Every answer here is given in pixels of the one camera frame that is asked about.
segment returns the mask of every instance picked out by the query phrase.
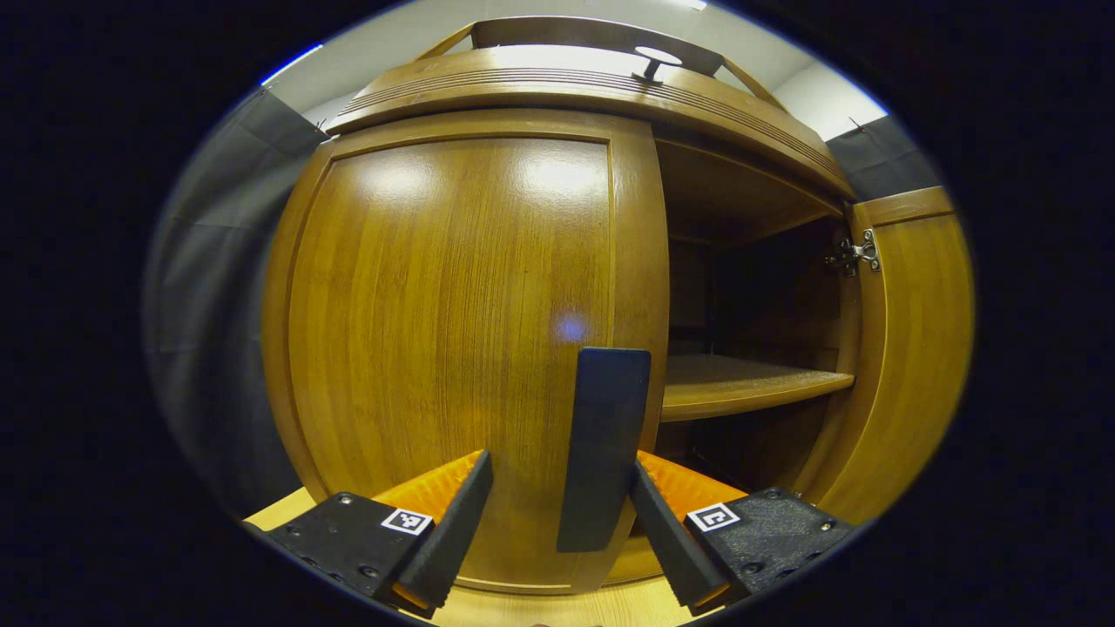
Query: dark fabric curtain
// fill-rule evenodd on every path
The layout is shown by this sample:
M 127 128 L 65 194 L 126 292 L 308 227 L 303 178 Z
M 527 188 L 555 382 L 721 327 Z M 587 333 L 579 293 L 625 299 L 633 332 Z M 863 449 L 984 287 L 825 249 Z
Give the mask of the dark fabric curtain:
M 240 517 L 301 485 L 268 403 L 260 303 L 279 216 L 327 138 L 253 93 L 198 147 L 152 240 L 143 318 L 156 396 L 186 457 Z
M 861 202 L 942 184 L 925 153 L 892 116 L 826 144 Z

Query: white wall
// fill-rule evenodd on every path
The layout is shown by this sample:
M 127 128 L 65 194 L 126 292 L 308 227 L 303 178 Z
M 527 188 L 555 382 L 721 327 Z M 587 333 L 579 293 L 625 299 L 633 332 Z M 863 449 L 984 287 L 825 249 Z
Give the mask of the white wall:
M 852 119 L 862 125 L 886 115 L 871 96 L 821 61 L 789 77 L 773 94 L 825 142 L 856 128 Z
M 709 4 L 675 0 L 416 0 L 326 41 L 324 48 L 269 85 L 313 124 L 327 127 L 377 75 L 408 62 L 469 21 L 513 15 L 580 15 L 624 21 L 680 37 L 733 59 L 770 89 L 789 113 L 827 141 L 886 112 L 838 73 L 780 37 Z M 468 39 L 457 46 L 467 49 Z M 726 70 L 717 78 L 743 88 Z
M 695 11 L 677 0 L 416 0 L 323 39 L 322 49 L 268 86 L 293 109 L 309 113 L 362 89 L 471 21 L 531 15 L 583 16 L 666 32 L 720 52 L 767 89 L 813 61 L 805 50 L 715 4 Z M 741 87 L 730 75 L 724 80 Z

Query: wooden shelf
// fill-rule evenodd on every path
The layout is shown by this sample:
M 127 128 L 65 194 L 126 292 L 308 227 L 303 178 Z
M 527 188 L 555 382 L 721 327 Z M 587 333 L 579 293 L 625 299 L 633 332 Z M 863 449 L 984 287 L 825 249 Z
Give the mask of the wooden shelf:
M 666 363 L 661 422 L 726 416 L 851 387 L 840 373 L 776 366 L 720 355 L 678 355 Z

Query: door panel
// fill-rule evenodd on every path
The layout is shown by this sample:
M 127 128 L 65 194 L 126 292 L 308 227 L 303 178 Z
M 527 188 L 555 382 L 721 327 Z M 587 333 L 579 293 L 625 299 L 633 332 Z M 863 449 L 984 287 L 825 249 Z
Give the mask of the door panel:
M 293 268 L 269 277 L 277 291 L 289 279 L 287 336 L 264 341 L 285 340 L 289 389 L 271 370 L 269 388 L 293 398 L 277 422 L 307 457 L 300 475 L 320 478 L 318 500 L 374 496 L 488 448 L 495 482 L 458 582 L 594 588 L 632 513 L 605 551 L 555 551 L 578 350 L 651 351 L 642 447 L 661 407 L 668 262 L 649 127 L 467 112 L 334 143 L 307 174 L 312 200 L 288 208 L 300 234 L 275 254 Z
M 937 448 L 963 389 L 975 326 L 971 261 L 943 189 L 854 205 L 857 243 L 865 229 L 882 271 L 859 267 L 856 382 L 833 399 L 803 490 L 853 523 L 881 514 Z

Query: metal hinge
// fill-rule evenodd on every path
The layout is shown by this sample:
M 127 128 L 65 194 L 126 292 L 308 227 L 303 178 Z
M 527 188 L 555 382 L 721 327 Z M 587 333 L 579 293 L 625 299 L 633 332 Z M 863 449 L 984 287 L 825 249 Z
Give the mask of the metal hinge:
M 879 251 L 875 249 L 875 233 L 871 229 L 863 232 L 863 244 L 855 245 L 851 238 L 844 238 L 840 242 L 840 251 L 825 258 L 825 266 L 841 268 L 845 277 L 854 277 L 857 272 L 856 261 L 864 260 L 871 264 L 872 272 L 882 272 L 883 267 L 879 262 Z

